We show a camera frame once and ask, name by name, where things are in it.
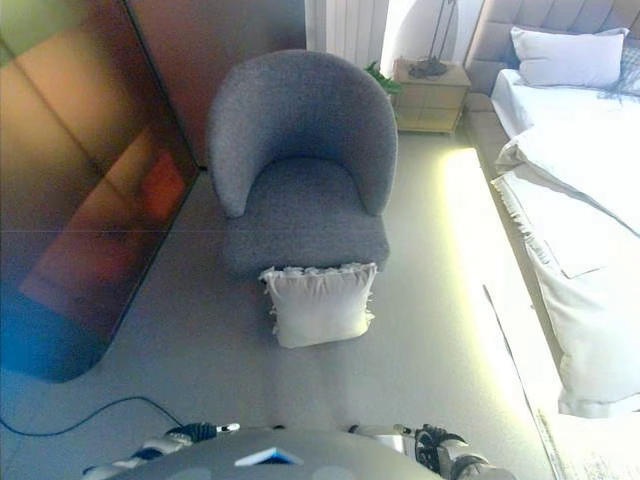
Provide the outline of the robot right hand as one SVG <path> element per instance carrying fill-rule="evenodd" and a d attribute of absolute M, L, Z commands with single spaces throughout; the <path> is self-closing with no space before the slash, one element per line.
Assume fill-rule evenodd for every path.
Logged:
<path fill-rule="evenodd" d="M 438 456 L 437 448 L 442 446 L 447 440 L 456 440 L 465 443 L 465 440 L 461 436 L 430 424 L 424 424 L 417 430 L 401 424 L 395 424 L 393 428 L 400 435 L 414 439 L 415 460 L 438 474 L 441 473 L 442 464 Z"/>

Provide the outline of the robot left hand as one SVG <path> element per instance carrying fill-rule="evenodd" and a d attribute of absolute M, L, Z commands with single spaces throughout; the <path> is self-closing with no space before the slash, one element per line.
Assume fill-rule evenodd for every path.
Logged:
<path fill-rule="evenodd" d="M 167 435 L 180 441 L 199 443 L 214 439 L 221 434 L 236 432 L 239 429 L 239 423 L 214 425 L 209 422 L 200 422 L 178 426 L 169 430 Z"/>

